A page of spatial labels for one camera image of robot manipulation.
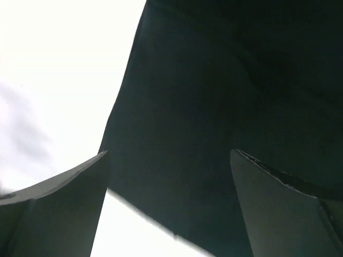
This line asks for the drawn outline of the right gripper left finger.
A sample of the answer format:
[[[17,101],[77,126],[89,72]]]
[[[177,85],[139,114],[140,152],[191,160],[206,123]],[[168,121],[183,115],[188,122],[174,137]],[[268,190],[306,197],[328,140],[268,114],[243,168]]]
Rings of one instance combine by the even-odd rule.
[[[90,256],[109,177],[109,156],[1,196],[1,256]]]

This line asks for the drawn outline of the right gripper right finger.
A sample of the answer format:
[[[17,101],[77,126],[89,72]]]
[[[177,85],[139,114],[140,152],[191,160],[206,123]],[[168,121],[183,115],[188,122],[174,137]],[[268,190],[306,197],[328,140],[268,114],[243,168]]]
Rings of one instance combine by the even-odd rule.
[[[254,256],[342,256],[342,192],[240,150],[230,164]]]

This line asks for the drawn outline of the black t shirt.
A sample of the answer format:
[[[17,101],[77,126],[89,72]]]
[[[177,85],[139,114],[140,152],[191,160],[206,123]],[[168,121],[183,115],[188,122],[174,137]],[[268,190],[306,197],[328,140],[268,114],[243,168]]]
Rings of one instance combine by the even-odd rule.
[[[113,192],[252,256],[232,149],[342,189],[342,1],[147,1],[100,148]]]

